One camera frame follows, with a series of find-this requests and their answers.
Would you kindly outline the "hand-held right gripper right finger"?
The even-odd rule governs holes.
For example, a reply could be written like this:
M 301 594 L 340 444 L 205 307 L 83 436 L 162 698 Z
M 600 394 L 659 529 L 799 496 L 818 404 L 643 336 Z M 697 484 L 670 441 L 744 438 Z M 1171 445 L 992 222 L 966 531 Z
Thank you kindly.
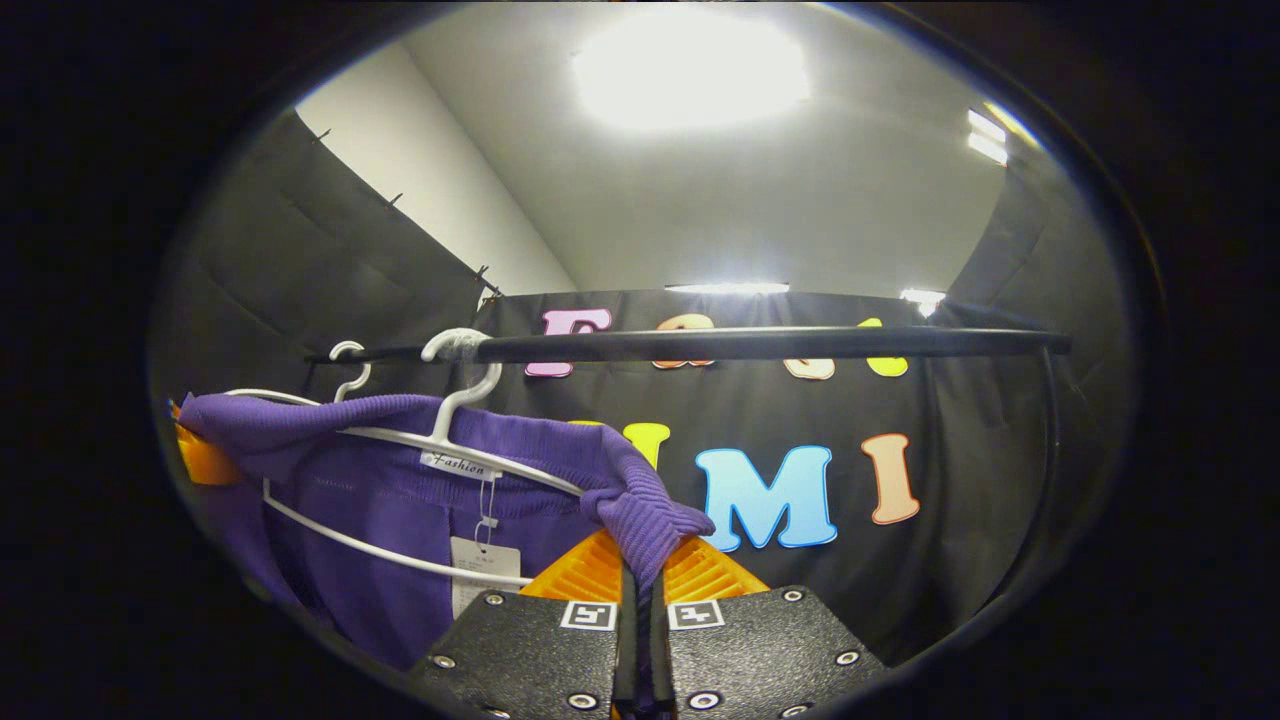
M 650 662 L 662 719 L 829 710 L 890 670 L 814 591 L 771 588 L 695 536 L 653 585 Z

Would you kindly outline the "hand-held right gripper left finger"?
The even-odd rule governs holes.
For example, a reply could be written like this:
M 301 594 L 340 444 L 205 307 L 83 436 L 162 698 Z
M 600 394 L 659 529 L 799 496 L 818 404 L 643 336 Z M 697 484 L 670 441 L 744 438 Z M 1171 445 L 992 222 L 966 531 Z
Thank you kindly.
M 410 671 L 485 719 L 631 719 L 637 587 L 607 530 L 520 591 L 484 589 Z

